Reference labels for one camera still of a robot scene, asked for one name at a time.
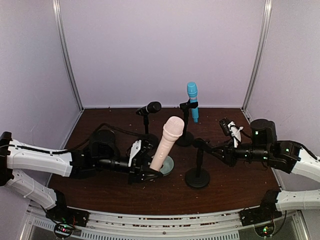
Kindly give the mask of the black microphone stand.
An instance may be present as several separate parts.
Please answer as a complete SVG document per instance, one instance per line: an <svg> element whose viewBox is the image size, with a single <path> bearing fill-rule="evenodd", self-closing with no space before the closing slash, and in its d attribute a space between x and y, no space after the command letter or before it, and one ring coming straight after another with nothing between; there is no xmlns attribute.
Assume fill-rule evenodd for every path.
<svg viewBox="0 0 320 240"><path fill-rule="evenodd" d="M190 116L190 109L192 109L193 106L190 103L190 100L188 100L187 102L181 103L179 105L179 108L183 112L184 128L183 128L182 135L178 138L175 144L180 147L189 147L192 145L194 141L194 135L191 132L187 131L189 116Z"/></svg>
<svg viewBox="0 0 320 240"><path fill-rule="evenodd" d="M193 189L205 188L211 179L209 172L202 168L205 144L207 142L202 138L196 138L192 143L197 149L196 167L189 169L185 173L184 181L188 187Z"/></svg>
<svg viewBox="0 0 320 240"><path fill-rule="evenodd" d="M144 125L144 134L145 138L153 142L155 145L159 143L159 139L156 135L149 132L149 115L148 114L142 114L143 117L143 125Z"/></svg>

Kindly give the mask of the pink toy microphone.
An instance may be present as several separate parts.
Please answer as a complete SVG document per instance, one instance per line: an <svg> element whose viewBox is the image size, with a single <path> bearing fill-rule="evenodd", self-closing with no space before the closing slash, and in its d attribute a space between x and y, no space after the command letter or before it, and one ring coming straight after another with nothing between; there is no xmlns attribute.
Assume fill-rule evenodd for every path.
<svg viewBox="0 0 320 240"><path fill-rule="evenodd" d="M171 116L163 125L162 137L150 164L150 169L160 171L173 145L183 134L185 123L178 116Z"/></svg>

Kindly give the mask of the black microphone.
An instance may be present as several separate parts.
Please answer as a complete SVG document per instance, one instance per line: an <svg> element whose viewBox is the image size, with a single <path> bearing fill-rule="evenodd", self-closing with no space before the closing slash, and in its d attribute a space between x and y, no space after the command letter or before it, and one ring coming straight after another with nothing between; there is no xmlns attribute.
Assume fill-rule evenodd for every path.
<svg viewBox="0 0 320 240"><path fill-rule="evenodd" d="M162 109L162 105L158 101L152 101L148 105L138 108L135 113L138 116L147 116L149 114L155 114Z"/></svg>

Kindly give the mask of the blue toy microphone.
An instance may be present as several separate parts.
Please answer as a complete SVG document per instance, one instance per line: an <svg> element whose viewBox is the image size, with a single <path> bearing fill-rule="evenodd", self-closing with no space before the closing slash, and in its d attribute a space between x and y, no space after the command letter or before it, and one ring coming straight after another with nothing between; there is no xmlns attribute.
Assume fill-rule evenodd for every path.
<svg viewBox="0 0 320 240"><path fill-rule="evenodd" d="M191 114L194 123L199 121L199 109L196 106L198 102L198 87L195 82L191 81L187 83L187 94L189 97L189 102L192 104L193 108L191 109Z"/></svg>

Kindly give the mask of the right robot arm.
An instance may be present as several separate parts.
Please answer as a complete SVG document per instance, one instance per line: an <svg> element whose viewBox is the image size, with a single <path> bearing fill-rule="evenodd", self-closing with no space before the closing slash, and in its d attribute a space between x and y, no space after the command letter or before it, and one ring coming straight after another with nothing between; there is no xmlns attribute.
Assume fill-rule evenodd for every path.
<svg viewBox="0 0 320 240"><path fill-rule="evenodd" d="M305 145L293 140L278 140L276 125L267 119L250 123L251 142L210 147L207 152L230 167L237 161L261 162L287 174L320 180L320 158ZM268 190L260 202L260 209L275 212L315 210L320 207L320 191Z"/></svg>

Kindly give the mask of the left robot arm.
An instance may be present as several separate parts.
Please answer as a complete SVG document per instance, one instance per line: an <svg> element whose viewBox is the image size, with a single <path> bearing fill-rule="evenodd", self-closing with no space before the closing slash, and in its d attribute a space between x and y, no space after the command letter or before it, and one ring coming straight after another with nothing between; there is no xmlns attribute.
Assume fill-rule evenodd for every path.
<svg viewBox="0 0 320 240"><path fill-rule="evenodd" d="M66 150L38 148L12 139L5 131L0 137L0 184L13 188L24 198L37 202L54 217L71 214L65 196L38 183L23 170L46 172L71 179L87 179L97 172L110 170L128 175L128 182L140 183L164 177L164 164L151 168L149 151L157 146L153 138L143 137L130 147L129 155L121 157L113 131L95 131L77 147Z"/></svg>

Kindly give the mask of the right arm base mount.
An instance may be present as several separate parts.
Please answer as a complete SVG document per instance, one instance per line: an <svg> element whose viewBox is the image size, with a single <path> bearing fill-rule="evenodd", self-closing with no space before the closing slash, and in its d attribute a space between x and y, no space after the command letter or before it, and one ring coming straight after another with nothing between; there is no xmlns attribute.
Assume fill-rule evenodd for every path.
<svg viewBox="0 0 320 240"><path fill-rule="evenodd" d="M282 216L281 211L267 206L246 207L239 212L242 226L253 226L256 235L264 239L277 233L275 220Z"/></svg>

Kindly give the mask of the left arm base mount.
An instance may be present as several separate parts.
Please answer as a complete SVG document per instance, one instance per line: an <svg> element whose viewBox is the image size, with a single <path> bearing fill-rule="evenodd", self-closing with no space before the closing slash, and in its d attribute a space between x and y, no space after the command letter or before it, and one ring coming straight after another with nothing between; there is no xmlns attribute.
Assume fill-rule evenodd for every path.
<svg viewBox="0 0 320 240"><path fill-rule="evenodd" d="M90 216L88 211L69 207L65 209L42 207L42 210L45 212L45 217L54 223L53 233L60 240L65 240L72 234L80 232L80 227L87 226Z"/></svg>

